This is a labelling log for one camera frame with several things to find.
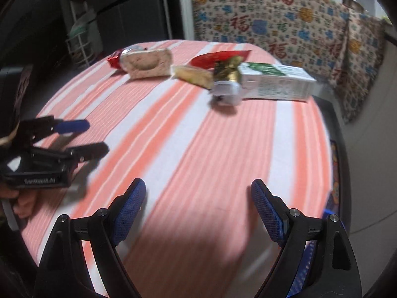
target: screw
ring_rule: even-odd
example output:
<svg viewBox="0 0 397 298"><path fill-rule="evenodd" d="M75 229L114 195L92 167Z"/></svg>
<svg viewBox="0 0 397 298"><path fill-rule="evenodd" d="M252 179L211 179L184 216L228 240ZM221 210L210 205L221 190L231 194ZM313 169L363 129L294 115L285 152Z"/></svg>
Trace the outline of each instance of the screw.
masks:
<svg viewBox="0 0 397 298"><path fill-rule="evenodd" d="M335 214L331 214L330 215L330 220L332 222L337 222L337 221L339 221L339 217L337 215L335 215Z"/></svg>
<svg viewBox="0 0 397 298"><path fill-rule="evenodd" d="M67 220L68 216L66 214L62 214L61 216L59 216L59 221L60 222L65 222Z"/></svg>
<svg viewBox="0 0 397 298"><path fill-rule="evenodd" d="M99 210L97 210L98 216L105 216L106 214L108 214L108 209L106 208L100 208Z"/></svg>
<svg viewBox="0 0 397 298"><path fill-rule="evenodd" d="M291 208L289 210L289 214L291 214L294 217L297 217L300 215L300 211L297 208Z"/></svg>

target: black refrigerator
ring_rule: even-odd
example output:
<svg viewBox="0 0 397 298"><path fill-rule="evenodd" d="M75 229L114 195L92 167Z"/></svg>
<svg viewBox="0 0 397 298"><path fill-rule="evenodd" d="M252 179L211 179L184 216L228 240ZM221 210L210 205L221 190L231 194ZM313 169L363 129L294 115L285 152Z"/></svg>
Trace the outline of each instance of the black refrigerator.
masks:
<svg viewBox="0 0 397 298"><path fill-rule="evenodd" d="M179 0L89 0L106 54L145 41L183 39Z"/></svg>

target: green and white box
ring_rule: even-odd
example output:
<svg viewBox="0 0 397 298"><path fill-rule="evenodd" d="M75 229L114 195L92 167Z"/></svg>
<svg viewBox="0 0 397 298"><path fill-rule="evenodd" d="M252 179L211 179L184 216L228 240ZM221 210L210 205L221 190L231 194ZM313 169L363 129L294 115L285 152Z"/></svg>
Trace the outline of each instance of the green and white box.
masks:
<svg viewBox="0 0 397 298"><path fill-rule="evenodd" d="M242 98L305 101L312 94L316 82L300 67L242 63L239 71Z"/></svg>

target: striped tablecloth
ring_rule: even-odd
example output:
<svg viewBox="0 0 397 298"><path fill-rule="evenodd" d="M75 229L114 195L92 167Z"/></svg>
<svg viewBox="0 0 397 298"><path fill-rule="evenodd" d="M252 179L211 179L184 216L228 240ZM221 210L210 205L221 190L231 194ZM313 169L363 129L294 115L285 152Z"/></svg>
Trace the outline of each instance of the striped tablecloth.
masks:
<svg viewBox="0 0 397 298"><path fill-rule="evenodd" d="M169 48L175 64L231 49L252 50L249 61L275 61L249 44L141 45ZM148 194L118 252L143 298L252 297L277 249L258 223L248 187L261 178L288 206L321 216L331 189L328 134L312 99L246 100L235 109L211 108L210 99L207 90L180 80L130 81L106 60L59 90L40 115L86 118L91 128L40 145L105 141L110 152L79 167L69 189L42 192L23 231L32 256L40 260L60 214L91 215L139 177ZM105 293L89 243L84 250L95 289Z"/></svg>

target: orange flower pattern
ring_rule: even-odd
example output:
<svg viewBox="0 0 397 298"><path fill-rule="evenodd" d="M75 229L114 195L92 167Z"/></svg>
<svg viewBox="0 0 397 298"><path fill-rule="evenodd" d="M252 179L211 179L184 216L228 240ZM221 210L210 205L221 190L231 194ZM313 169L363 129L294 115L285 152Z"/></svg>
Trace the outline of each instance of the orange flower pattern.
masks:
<svg viewBox="0 0 397 298"><path fill-rule="evenodd" d="M328 82L346 122L360 112L382 60L380 19L334 0L192 1L197 40L257 45Z"/></svg>

